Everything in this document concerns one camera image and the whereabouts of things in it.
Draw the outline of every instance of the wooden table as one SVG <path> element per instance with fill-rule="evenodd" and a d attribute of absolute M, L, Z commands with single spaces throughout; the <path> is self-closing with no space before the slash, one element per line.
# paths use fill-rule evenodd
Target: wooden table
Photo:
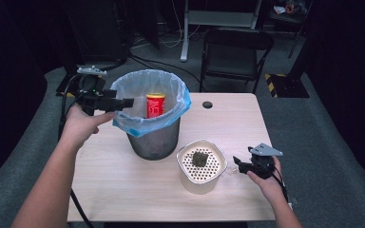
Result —
<path fill-rule="evenodd" d="M 176 150 L 160 161 L 133 151 L 124 131 L 105 123 L 80 149 L 73 190 L 92 221 L 247 221 L 275 219 L 259 187 L 238 172 L 233 156 L 249 162 L 247 146 L 271 145 L 257 98 L 249 93 L 191 93 Z M 203 102 L 211 102 L 206 109 Z M 216 187 L 195 195 L 183 187 L 177 152 L 198 139 L 227 159 Z M 68 221 L 81 221 L 70 201 Z"/>

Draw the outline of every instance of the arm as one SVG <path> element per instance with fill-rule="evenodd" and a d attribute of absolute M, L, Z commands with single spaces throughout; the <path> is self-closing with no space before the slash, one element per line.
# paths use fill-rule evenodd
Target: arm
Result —
<path fill-rule="evenodd" d="M 98 125 L 114 118 L 114 113 L 89 117 L 73 106 L 60 141 L 43 172 L 18 212 L 12 227 L 66 227 L 69 195 L 76 154 Z"/>
<path fill-rule="evenodd" d="M 275 162 L 275 167 L 280 172 L 280 162 L 277 157 L 273 157 Z M 277 221 L 278 228 L 298 228 L 302 227 L 292 208 L 287 204 L 285 197 L 283 196 L 280 185 L 274 178 L 269 178 L 267 180 L 261 179 L 255 173 L 248 171 L 248 177 L 256 183 L 262 194 L 266 197 L 272 206 L 275 214 L 275 220 Z"/>

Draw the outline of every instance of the red can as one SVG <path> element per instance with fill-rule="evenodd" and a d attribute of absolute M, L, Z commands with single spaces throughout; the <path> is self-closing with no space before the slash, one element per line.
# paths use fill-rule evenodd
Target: red can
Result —
<path fill-rule="evenodd" d="M 147 118 L 158 117 L 164 113 L 165 94 L 148 93 L 146 94 Z"/>

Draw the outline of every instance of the gray carpet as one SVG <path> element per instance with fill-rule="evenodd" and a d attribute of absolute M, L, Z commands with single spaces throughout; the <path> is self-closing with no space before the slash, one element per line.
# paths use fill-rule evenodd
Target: gray carpet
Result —
<path fill-rule="evenodd" d="M 288 73 L 303 40 L 292 59 L 287 59 L 292 34 L 276 33 L 273 36 L 275 46 L 263 74 Z M 180 62 L 181 46 L 182 43 L 173 48 L 161 45 L 156 49 L 146 45 L 134 47 L 131 52 L 182 67 L 199 78 L 201 39 L 191 41 L 186 63 Z M 179 75 L 191 91 L 199 91 L 199 83 L 192 75 L 173 67 L 162 67 Z M 108 72 L 106 86 L 110 87 L 128 72 L 143 68 L 147 67 L 128 59 L 124 65 Z M 46 75 L 46 97 L 23 138 L 0 169 L 0 227 L 10 226 L 56 144 L 61 98 L 55 96 L 55 90 L 64 76 L 62 68 Z M 304 74 L 301 81 L 310 94 L 309 99 L 273 98 L 263 76 L 257 91 L 272 145 L 284 152 L 280 160 L 290 198 L 298 202 L 294 210 L 304 227 L 365 227 L 365 171 L 338 134 L 308 76 Z M 249 92 L 252 89 L 251 83 L 244 85 L 240 81 L 223 79 L 207 79 L 204 85 L 209 92 Z M 73 226 L 85 227 L 83 223 Z M 275 223 L 249 221 L 248 226 L 275 227 Z"/>

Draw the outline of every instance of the square colander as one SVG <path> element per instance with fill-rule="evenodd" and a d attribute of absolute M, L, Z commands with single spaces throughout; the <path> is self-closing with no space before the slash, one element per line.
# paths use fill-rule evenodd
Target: square colander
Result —
<path fill-rule="evenodd" d="M 208 155 L 204 167 L 193 163 L 195 153 Z M 197 140 L 184 146 L 177 153 L 177 161 L 181 168 L 182 185 L 189 192 L 200 195 L 212 191 L 227 167 L 226 158 L 218 147 L 208 140 Z"/>

